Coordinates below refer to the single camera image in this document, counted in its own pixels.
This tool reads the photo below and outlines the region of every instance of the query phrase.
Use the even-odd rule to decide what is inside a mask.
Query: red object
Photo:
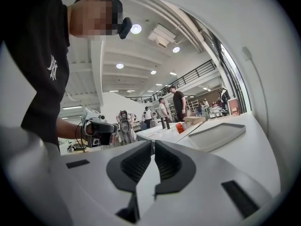
[[[181,123],[176,124],[175,127],[177,128],[179,134],[181,134],[184,131],[184,128]]]

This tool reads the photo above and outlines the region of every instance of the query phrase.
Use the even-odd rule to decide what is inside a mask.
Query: ceiling
[[[75,0],[63,0],[70,5]],[[196,39],[192,43],[192,35],[185,25],[180,28],[176,24],[182,21],[159,0],[120,0],[123,4],[124,17],[129,17],[133,24],[139,24],[142,31],[139,34],[128,34],[126,39],[119,36],[107,36],[102,69],[103,92],[118,90],[126,97],[145,96],[148,90],[160,90],[156,83],[169,84],[177,79],[169,73],[173,71],[172,59],[177,59],[191,51],[203,51]],[[180,44],[169,43],[164,49],[154,41],[148,39],[149,34],[157,24],[161,24],[176,35],[175,40]],[[181,48],[180,52],[173,53],[175,46]],[[88,39],[70,36],[70,47],[67,54],[70,67],[70,78],[66,87],[65,96],[61,102],[61,117],[79,116],[83,108],[63,110],[64,107],[82,105],[96,110],[100,109],[99,98],[95,87],[91,61],[91,42]],[[116,68],[122,63],[124,68]]]

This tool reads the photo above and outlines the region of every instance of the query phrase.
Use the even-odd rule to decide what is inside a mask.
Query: black shirt
[[[58,145],[55,125],[69,78],[67,7],[62,0],[27,0],[20,9],[9,21],[12,27],[17,23],[18,29],[4,41],[37,91],[21,126]]]
[[[175,107],[175,111],[178,113],[178,114],[181,114],[182,113],[182,109],[183,109],[183,102],[182,102],[182,98],[184,97],[184,94],[180,91],[176,91],[174,93],[174,97],[173,97],[173,100],[174,100],[174,107]]]

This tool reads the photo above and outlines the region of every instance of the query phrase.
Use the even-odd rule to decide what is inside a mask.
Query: white counter
[[[181,134],[174,128],[175,123],[171,123],[170,130],[162,129],[160,125],[138,132],[137,135],[152,141],[163,140],[195,149],[186,137],[188,134],[192,131],[199,132],[224,122],[245,125],[246,132],[226,145],[209,153],[224,158],[257,180],[273,197],[279,194],[280,177],[274,153],[262,128],[251,113],[245,113],[236,117],[231,116],[223,119],[210,120],[203,124],[197,124]]]
[[[143,130],[143,131],[139,131],[136,134],[147,140],[152,140],[152,141],[161,140],[161,141],[168,141],[168,142],[176,143],[179,140],[181,140],[183,137],[185,137],[188,134],[190,134],[191,132],[193,132],[196,128],[198,128],[202,124],[202,122],[188,128],[181,134],[179,134],[177,128],[175,127],[176,124],[177,123],[169,123],[170,129],[167,129],[167,128],[162,129],[162,125],[160,123],[156,127],[153,127],[153,128],[147,129],[147,130]]]

